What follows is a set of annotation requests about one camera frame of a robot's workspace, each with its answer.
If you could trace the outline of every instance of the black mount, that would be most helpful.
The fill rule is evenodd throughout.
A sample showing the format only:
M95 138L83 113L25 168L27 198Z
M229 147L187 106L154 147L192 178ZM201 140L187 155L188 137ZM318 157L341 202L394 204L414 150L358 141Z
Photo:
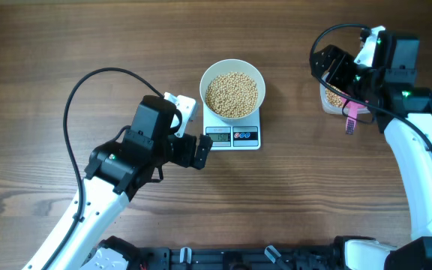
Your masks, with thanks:
M175 136L181 124L171 128L174 116L182 120L175 104L161 97L145 96L123 141L106 142L91 153L86 178L97 176L114 185L115 193L125 192L131 200L146 183L163 180L162 166L167 162L204 168L213 143L211 138L200 135L196 146L195 136ZM155 169L159 179L152 179Z
M278 248L278 262L265 255L266 249L170 250L167 247L134 247L114 236L102 241L88 255L88 262L98 248L111 248L129 262L127 269L145 266L151 270L347 270L345 243L370 240L361 236L337 236L328 245ZM392 251L385 260L385 270L432 269L432 237L421 237Z
M354 56L335 45L328 45L319 52L315 52L312 59L313 62L310 64L312 65L311 75L313 77L321 78L328 71L327 83L350 96L354 95L349 87L354 83L358 73Z

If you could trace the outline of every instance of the scale display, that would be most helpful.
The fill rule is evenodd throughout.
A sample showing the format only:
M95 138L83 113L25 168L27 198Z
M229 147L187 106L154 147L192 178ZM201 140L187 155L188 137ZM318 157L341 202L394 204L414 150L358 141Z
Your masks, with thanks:
M230 142L231 137L229 133L209 133L208 136L211 137L213 142Z
M223 121L204 105L204 134L213 140L212 151L257 150L261 147L260 111L237 121Z

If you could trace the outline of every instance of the small white container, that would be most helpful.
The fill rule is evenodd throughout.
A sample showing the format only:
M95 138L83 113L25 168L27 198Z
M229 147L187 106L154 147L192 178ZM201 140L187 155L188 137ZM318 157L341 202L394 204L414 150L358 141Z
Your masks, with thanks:
M326 73L322 77L322 79L325 80L327 76L328 76L328 73ZM327 113L338 114L338 115L342 116L343 113L341 112L341 108L333 106L329 103L328 97L326 97L326 87L324 87L324 85L319 84L319 92L321 94L322 109ZM350 112L350 109L344 108L344 113L348 114L349 112ZM369 113L368 108L367 107L358 108L358 114L362 114L362 113Z
M206 104L206 92L208 91L209 84L219 75L228 74L229 72L242 72L248 75L256 83L256 89L258 91L258 98L256 100L256 106L252 112L248 115L238 118L227 118L218 115L209 109L208 104ZM256 112L261 104L263 103L264 96L266 94L266 84L264 83L263 76L261 73L250 63L238 59L226 59L213 64L208 70L202 75L201 82L199 83L199 94L201 95L202 102L208 107L208 111L214 114L219 119L225 122L232 122L239 119L246 118Z

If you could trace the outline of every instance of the beans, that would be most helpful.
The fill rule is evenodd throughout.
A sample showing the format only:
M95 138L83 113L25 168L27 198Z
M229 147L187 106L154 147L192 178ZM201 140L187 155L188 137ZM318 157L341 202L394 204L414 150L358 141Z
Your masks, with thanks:
M209 109L227 118L247 116L254 110L257 98L256 83L242 72L217 76L206 92Z
M333 86L334 89L338 90L339 92L342 93L342 91L336 87ZM337 94L329 91L328 89L326 89L326 100L335 107L338 108L342 108L343 107L343 101L341 101L341 97L338 96Z

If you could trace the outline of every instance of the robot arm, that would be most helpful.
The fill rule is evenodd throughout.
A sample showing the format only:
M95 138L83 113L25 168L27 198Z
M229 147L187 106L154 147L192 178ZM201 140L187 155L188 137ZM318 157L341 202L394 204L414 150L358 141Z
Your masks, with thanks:
M348 26L362 27L361 40L367 41L356 58L334 45L314 52L325 34ZM340 242L343 265L350 269L432 269L432 91L414 87L418 48L417 37L383 27L336 25L311 49L312 75L337 95L366 106L385 134L411 214L413 241L400 249L367 238ZM424 255L415 259L411 254Z
M84 202L78 201L79 191L76 192L60 221L23 269L44 267L68 232L79 204L84 205L79 223L48 269L79 269L135 193L148 182L163 180L161 166L166 162L201 170L212 141L201 135L196 147L197 138L185 133L186 124L192 121L196 111L197 103L189 97L169 93L164 99L145 96L123 142L111 140L91 153L83 180ZM155 169L159 179L152 179ZM113 269L128 267L128 258L120 253L113 255Z

